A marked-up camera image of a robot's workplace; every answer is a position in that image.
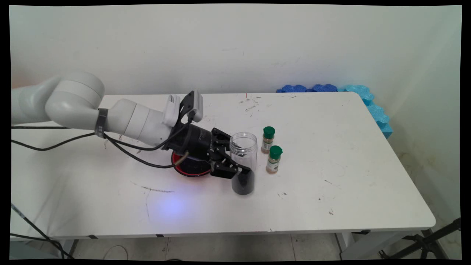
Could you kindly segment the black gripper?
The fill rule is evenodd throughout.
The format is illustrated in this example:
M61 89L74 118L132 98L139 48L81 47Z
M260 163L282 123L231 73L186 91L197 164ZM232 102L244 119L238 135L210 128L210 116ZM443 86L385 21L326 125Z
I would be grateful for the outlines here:
M211 176L232 179L238 175L248 177L253 173L251 168L239 164L227 154L230 152L240 157L245 156L245 149L237 145L235 140L231 140L229 134L217 128L208 131L193 124L187 126L183 123L177 123L170 135L176 132L178 134L164 145L164 150L171 149L177 155L188 152L190 159L210 161Z

